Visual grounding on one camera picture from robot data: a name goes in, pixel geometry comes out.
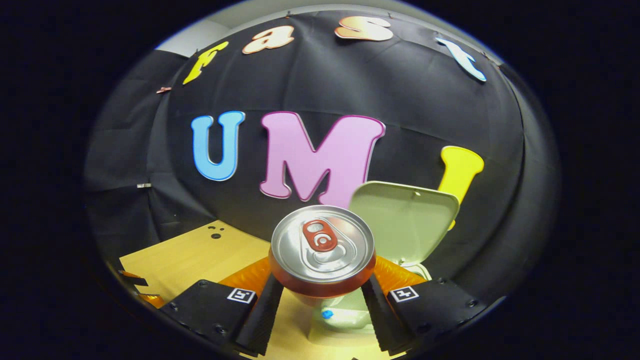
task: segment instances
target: pull tab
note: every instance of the pull tab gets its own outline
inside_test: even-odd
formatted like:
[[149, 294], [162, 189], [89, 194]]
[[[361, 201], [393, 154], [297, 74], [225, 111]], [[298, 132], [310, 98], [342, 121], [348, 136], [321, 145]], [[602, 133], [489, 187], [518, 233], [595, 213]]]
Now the pull tab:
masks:
[[305, 235], [309, 246], [318, 252], [333, 250], [338, 245], [338, 238], [324, 220], [311, 220], [302, 225], [302, 233]]

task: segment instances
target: blue letter u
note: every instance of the blue letter u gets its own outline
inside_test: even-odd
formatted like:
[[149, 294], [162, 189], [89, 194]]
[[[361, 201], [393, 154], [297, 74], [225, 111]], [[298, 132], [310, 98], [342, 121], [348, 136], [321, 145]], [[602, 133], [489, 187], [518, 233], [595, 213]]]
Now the blue letter u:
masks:
[[209, 128], [213, 118], [201, 116], [193, 119], [193, 161], [198, 171], [206, 178], [224, 181], [236, 172], [238, 162], [238, 127], [244, 121], [241, 111], [227, 111], [218, 117], [222, 126], [222, 160], [216, 164], [209, 158]]

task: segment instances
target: wooden surface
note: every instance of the wooden surface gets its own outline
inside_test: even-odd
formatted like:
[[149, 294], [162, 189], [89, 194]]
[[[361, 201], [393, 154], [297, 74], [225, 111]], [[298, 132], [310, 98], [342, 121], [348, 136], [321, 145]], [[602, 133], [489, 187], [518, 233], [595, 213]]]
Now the wooden surface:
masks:
[[[220, 238], [211, 237], [216, 233]], [[159, 294], [168, 302], [197, 280], [218, 282], [264, 258], [269, 247], [269, 242], [217, 220], [120, 260], [126, 271], [147, 280], [149, 286], [137, 286], [141, 292]], [[313, 310], [285, 289], [267, 354], [258, 358], [387, 360], [400, 356], [381, 352], [373, 334], [324, 330], [312, 320]]]

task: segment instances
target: yellow letter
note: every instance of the yellow letter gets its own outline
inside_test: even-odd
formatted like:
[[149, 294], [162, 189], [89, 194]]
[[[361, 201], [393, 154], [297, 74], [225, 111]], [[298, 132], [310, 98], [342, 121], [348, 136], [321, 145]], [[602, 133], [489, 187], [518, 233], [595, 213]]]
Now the yellow letter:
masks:
[[243, 54], [253, 54], [260, 50], [275, 49], [293, 41], [293, 26], [285, 25], [265, 30], [253, 37], [252, 42], [242, 49]]
[[340, 27], [335, 28], [335, 34], [341, 38], [383, 41], [394, 37], [391, 30], [385, 29], [391, 24], [376, 17], [349, 16], [340, 20], [339, 24]]
[[229, 45], [229, 42], [225, 41], [222, 44], [212, 47], [211, 49], [205, 51], [200, 56], [198, 56], [198, 60], [196, 61], [195, 65], [193, 65], [191, 72], [184, 79], [182, 84], [185, 85], [189, 81], [200, 76], [200, 73], [202, 72], [202, 68], [207, 66], [211, 62], [211, 60], [213, 60], [213, 57], [216, 56], [216, 53], [218, 52], [218, 50], [222, 50], [226, 48], [227, 45]]
[[[462, 204], [471, 181], [484, 169], [484, 161], [473, 151], [457, 146], [443, 147], [440, 155], [445, 168], [438, 191], [455, 195]], [[454, 225], [455, 220], [449, 226], [449, 230]]]

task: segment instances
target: container lid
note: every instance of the container lid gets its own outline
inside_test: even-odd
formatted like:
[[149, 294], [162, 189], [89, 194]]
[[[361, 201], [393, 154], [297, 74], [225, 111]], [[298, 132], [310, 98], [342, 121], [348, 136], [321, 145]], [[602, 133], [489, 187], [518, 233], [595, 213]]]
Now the container lid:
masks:
[[360, 185], [349, 205], [371, 228], [376, 255], [402, 266], [421, 263], [435, 250], [459, 208], [450, 193], [381, 181]]
[[[324, 231], [335, 237], [337, 243], [325, 247], [333, 240], [326, 238], [328, 241], [323, 243], [322, 236], [314, 236]], [[280, 221], [273, 231], [271, 251], [278, 264], [293, 277], [327, 283], [348, 279], [362, 271], [373, 257], [373, 241], [367, 224], [351, 211], [313, 205], [293, 211]]]

